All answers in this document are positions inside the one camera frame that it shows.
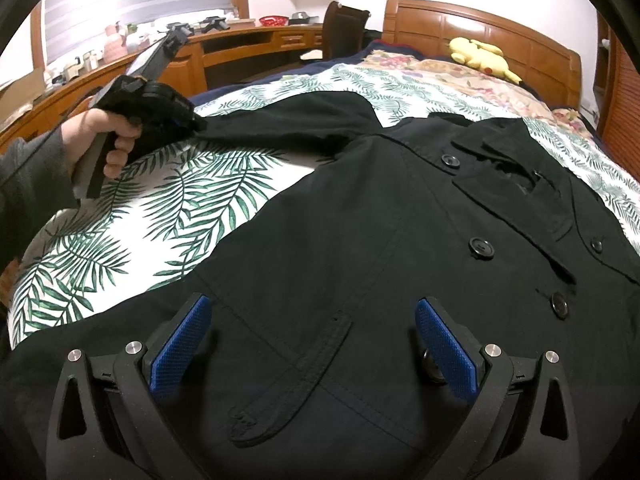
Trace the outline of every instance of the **gray sleeve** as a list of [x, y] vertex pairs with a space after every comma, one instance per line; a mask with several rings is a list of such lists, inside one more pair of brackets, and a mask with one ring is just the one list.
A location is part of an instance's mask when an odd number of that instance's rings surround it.
[[0, 155], [0, 272], [60, 209], [78, 207], [60, 129]]

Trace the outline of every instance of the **coat sleeve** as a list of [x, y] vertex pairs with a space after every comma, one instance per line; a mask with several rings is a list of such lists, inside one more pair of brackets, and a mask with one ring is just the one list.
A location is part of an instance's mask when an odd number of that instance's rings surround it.
[[259, 108], [207, 117], [203, 139], [222, 144], [334, 155], [382, 130], [369, 101], [355, 92], [310, 92]]
[[0, 155], [0, 272], [57, 211], [77, 206], [59, 129], [11, 143]]

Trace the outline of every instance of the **black cable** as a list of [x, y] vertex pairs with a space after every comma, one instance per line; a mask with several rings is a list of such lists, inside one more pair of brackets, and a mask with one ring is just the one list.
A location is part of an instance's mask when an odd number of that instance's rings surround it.
[[0, 183], [0, 191], [2, 191], [2, 188], [4, 188], [5, 184], [7, 184], [11, 180], [12, 176], [14, 176], [16, 173], [18, 173], [18, 171], [22, 169], [22, 167], [31, 159], [31, 157], [40, 150], [42, 145], [45, 142], [47, 142], [47, 139], [49, 139], [49, 137], [52, 136], [52, 134], [69, 118], [69, 114], [73, 112], [76, 108], [78, 108], [78, 105], [82, 101], [84, 101], [88, 97], [96, 95], [100, 90], [102, 90], [102, 86], [98, 86], [96, 88], [89, 90], [88, 92], [85, 92], [85, 94], [81, 98], [77, 99], [76, 102], [74, 102], [69, 108], [66, 109], [65, 113], [63, 114], [62, 118], [58, 121], [58, 123], [52, 129], [50, 129], [46, 134], [44, 134], [44, 138], [42, 139], [42, 142], [40, 143], [40, 145], [35, 150], [33, 150], [29, 155], [27, 155], [27, 157], [18, 165], [17, 168], [15, 168], [13, 173], [9, 175], [4, 180], [4, 182]]

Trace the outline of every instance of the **green leaf pattern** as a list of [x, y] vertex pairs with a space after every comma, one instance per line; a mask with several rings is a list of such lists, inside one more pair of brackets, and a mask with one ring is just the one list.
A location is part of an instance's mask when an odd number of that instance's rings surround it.
[[[352, 91], [383, 126], [432, 112], [473, 121], [515, 117], [481, 95], [467, 96], [419, 73], [339, 64], [317, 75], [232, 92], [197, 109], [203, 116], [255, 110], [314, 91]], [[640, 185], [590, 140], [524, 118], [531, 136], [584, 180], [620, 221], [640, 253]], [[165, 146], [107, 181], [98, 200], [58, 212], [28, 247], [9, 312], [12, 348], [31, 333], [104, 312], [178, 280], [276, 193], [326, 158], [230, 150], [210, 142]]]

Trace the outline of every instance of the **human hand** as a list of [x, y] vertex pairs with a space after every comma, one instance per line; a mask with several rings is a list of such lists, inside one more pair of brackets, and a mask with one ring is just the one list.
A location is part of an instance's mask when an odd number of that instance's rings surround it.
[[107, 153], [107, 164], [103, 171], [106, 177], [117, 178], [127, 163], [127, 155], [140, 136], [142, 127], [131, 124], [124, 116], [91, 108], [65, 121], [60, 126], [60, 132], [70, 174], [97, 134], [116, 132], [116, 149]]

